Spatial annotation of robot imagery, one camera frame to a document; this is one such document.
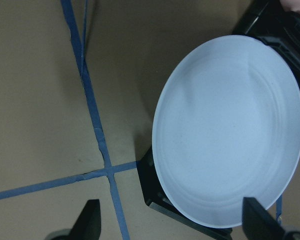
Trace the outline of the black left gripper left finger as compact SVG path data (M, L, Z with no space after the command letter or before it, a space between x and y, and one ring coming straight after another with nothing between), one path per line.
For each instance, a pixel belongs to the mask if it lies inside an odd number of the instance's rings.
M100 200L90 199L71 229L50 233L47 240L99 240L100 239Z

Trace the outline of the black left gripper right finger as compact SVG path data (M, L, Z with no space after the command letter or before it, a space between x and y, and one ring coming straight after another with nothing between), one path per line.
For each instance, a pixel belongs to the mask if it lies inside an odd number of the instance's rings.
M254 197L243 198L242 229L249 240L300 240L300 230L279 225Z

